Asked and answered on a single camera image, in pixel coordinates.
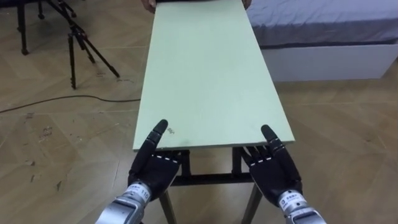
wooden floor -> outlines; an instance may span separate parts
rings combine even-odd
[[[0,110],[55,96],[139,98],[153,17],[138,0],[72,0],[77,21],[121,74],[76,48],[70,88],[66,22],[27,7],[30,55],[20,53],[16,10],[0,10]],[[396,224],[398,64],[380,80],[276,83],[297,142],[292,157],[307,200],[329,223]],[[139,103],[58,100],[0,114],[0,223],[93,223],[126,188]],[[196,173],[231,170],[230,149],[193,152]],[[252,184],[172,187],[179,223],[233,223]],[[145,224],[165,223],[158,201]],[[284,223],[262,200],[253,223]]]

bed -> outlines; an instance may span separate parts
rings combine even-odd
[[[252,0],[274,81],[380,78],[398,56],[396,0]]]

gray bedsheet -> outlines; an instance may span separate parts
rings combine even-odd
[[[252,0],[260,46],[398,39],[398,0]]]

robotic hand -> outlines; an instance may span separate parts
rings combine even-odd
[[[96,224],[140,223],[146,205],[170,186],[180,167],[179,152],[155,154],[167,125],[163,119],[150,132],[131,165],[127,190],[103,210]]]
[[[285,215],[286,224],[326,224],[303,197],[300,174],[280,139],[268,125],[261,128],[268,146],[241,149],[261,193]]]

table top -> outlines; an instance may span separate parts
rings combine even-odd
[[[158,148],[294,141],[241,0],[158,4],[133,149],[161,119]]]

